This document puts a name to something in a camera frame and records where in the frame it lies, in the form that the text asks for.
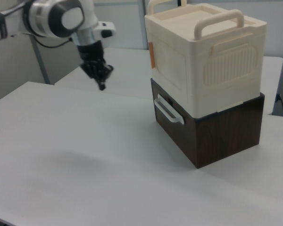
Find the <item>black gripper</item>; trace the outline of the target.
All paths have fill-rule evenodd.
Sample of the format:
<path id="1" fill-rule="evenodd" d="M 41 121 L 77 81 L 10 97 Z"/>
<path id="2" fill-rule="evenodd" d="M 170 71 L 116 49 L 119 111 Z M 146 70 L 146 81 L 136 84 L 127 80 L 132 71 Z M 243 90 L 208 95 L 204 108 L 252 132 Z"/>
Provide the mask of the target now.
<path id="1" fill-rule="evenodd" d="M 99 40 L 90 45 L 76 47 L 80 58 L 83 60 L 81 69 L 90 78 L 95 79 L 99 89 L 103 91 L 106 88 L 106 80 L 111 75 L 114 67 L 106 64 L 102 41 Z"/>

